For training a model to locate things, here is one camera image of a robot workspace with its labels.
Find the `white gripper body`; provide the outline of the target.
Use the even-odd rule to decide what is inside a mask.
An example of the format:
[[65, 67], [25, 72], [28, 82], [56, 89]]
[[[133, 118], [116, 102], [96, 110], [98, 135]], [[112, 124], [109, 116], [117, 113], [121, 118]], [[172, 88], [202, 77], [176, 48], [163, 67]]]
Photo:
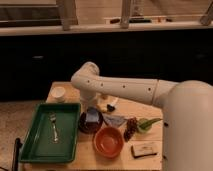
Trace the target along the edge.
[[98, 103], [97, 93], [94, 91], [81, 90], [80, 102], [84, 111], [89, 107], [96, 107]]

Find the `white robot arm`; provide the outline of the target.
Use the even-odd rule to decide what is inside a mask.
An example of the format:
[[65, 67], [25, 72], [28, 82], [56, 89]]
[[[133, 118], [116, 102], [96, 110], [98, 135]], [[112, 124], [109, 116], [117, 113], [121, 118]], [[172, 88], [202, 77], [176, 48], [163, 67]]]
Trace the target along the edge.
[[213, 85], [203, 81], [114, 78], [86, 62], [71, 77], [84, 104], [98, 93], [159, 108], [163, 114], [162, 170], [213, 171]]

